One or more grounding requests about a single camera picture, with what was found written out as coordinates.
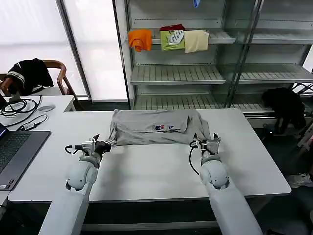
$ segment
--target printed logo on shirt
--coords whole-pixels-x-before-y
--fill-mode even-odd
[[[169,129],[169,130],[171,130],[171,129],[173,129],[173,128],[174,128],[174,126],[172,126],[172,125],[169,125],[169,126],[168,126],[168,129]],[[163,130],[165,129],[165,125],[158,125],[158,126],[152,125],[152,129],[153,129],[154,131],[163,131]]]
[[[174,30],[169,32],[171,35],[167,38],[168,45],[178,45],[179,43],[181,43],[182,39],[184,38],[184,31]]]

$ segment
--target wooden chair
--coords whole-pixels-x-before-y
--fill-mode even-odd
[[[66,69],[65,65],[62,62],[57,61],[57,60],[43,60],[43,62],[45,63],[47,68],[60,69],[60,73],[59,73],[58,78],[57,78],[57,83],[58,83],[59,89],[61,91],[61,94],[74,96],[77,105],[83,110],[83,107],[82,107],[81,103],[79,102],[77,95],[75,94],[72,86],[70,85],[70,83],[66,77],[67,69]],[[3,93],[6,96],[11,96],[11,94],[9,92],[9,87],[11,85],[14,86],[13,80],[11,78],[4,79],[4,77],[5,77],[5,74],[0,74],[0,80],[2,81],[2,83],[0,83],[0,89],[3,91]]]

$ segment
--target gray t-shirt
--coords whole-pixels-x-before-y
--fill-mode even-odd
[[[117,145],[189,144],[195,133],[210,138],[209,125],[196,110],[115,110],[108,140]]]

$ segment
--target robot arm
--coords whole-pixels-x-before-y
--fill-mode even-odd
[[[245,197],[236,188],[219,160],[220,138],[195,141],[202,151],[200,179],[209,194],[211,208],[223,235],[262,235]]]
[[[97,141],[99,135],[82,145],[67,146],[83,152],[67,173],[67,183],[59,197],[51,202],[39,235],[79,235],[89,205],[92,185],[98,175],[102,155],[116,143]]]

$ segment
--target blue object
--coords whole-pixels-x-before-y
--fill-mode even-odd
[[[201,0],[193,0],[194,1],[194,7],[198,7]]]

